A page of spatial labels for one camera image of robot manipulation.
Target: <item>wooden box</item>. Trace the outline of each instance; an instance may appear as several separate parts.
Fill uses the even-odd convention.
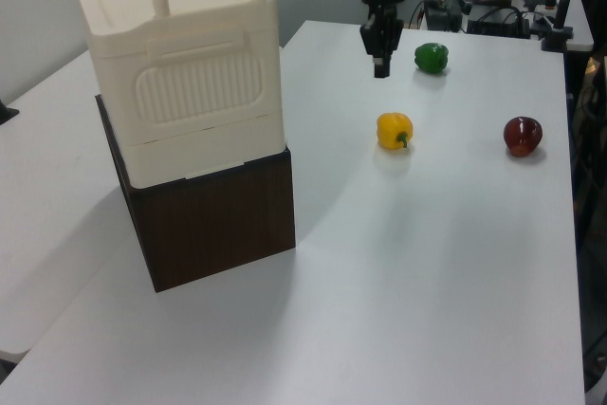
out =
[[[156,292],[295,247],[288,149],[211,175],[135,189],[101,95],[96,100]]]

